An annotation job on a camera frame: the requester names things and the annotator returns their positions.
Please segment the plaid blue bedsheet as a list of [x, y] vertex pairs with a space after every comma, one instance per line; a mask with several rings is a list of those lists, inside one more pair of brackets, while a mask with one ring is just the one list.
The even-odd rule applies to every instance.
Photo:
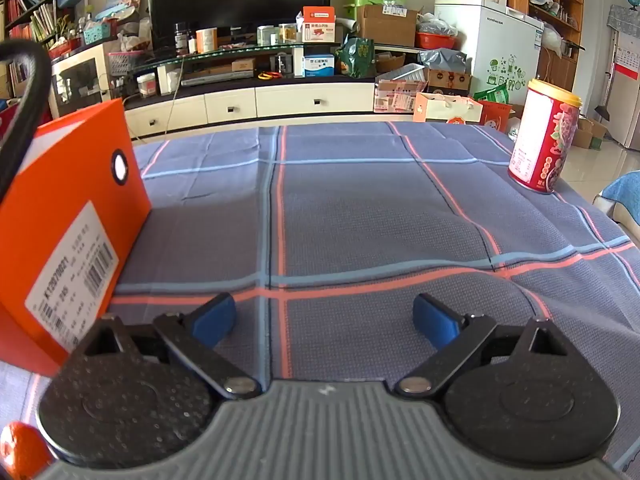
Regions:
[[[26, 402], [35, 479], [634, 479], [639, 252], [561, 186], [515, 184], [497, 133], [250, 128], [134, 146], [151, 211], [111, 301]], [[226, 400], [152, 327], [228, 292]], [[427, 294], [497, 322], [436, 398]]]

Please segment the white microwave cabinet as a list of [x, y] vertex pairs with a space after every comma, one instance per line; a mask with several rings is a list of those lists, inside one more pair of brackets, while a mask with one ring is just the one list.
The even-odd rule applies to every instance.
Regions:
[[49, 107], [53, 118], [113, 99], [108, 55], [117, 40], [97, 42], [52, 61]]

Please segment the brown cardboard box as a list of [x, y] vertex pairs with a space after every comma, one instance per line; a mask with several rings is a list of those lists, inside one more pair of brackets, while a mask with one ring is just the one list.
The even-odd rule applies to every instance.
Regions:
[[376, 44], [413, 48], [416, 44], [418, 12], [367, 4], [357, 9], [358, 36]]

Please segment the white mini fridge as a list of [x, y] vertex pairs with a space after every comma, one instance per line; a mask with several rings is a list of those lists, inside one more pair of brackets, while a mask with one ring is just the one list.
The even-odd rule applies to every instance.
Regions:
[[509, 102], [522, 105], [536, 77], [544, 23], [488, 0], [435, 0], [436, 18], [457, 29], [473, 93], [503, 84]]

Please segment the wooden bookshelf right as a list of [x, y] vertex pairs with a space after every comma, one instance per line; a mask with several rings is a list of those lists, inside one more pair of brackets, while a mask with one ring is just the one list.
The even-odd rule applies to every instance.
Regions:
[[584, 0], [506, 0], [508, 6], [551, 26], [561, 37], [560, 54], [544, 47], [538, 78], [572, 90], [582, 46]]

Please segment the orange white medicine box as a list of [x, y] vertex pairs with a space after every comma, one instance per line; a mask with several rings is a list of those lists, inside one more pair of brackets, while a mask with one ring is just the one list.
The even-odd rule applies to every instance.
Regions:
[[333, 6], [303, 7], [303, 43], [334, 44], [335, 10]]

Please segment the white tv cabinet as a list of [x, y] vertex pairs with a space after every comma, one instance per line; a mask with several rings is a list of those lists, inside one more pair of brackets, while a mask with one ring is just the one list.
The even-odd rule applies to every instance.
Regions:
[[371, 114], [372, 82], [305, 82], [197, 93], [125, 113], [134, 139], [276, 118]]

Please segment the red tomato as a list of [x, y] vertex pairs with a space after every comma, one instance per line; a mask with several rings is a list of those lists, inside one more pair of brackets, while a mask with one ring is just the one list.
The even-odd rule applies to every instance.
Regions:
[[12, 479], [35, 479], [54, 462], [39, 430], [10, 422], [1, 431], [1, 465]]

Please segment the orange cardboard box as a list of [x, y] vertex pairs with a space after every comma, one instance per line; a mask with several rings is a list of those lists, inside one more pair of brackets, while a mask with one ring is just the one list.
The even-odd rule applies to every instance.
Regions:
[[151, 211], [119, 100], [38, 128], [1, 202], [1, 359], [51, 377], [105, 312]]

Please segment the red cylindrical can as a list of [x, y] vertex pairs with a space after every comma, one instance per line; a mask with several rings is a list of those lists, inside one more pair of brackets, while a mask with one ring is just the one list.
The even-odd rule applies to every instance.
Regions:
[[582, 100], [548, 82], [528, 83], [509, 176], [539, 193], [554, 191], [578, 127]]

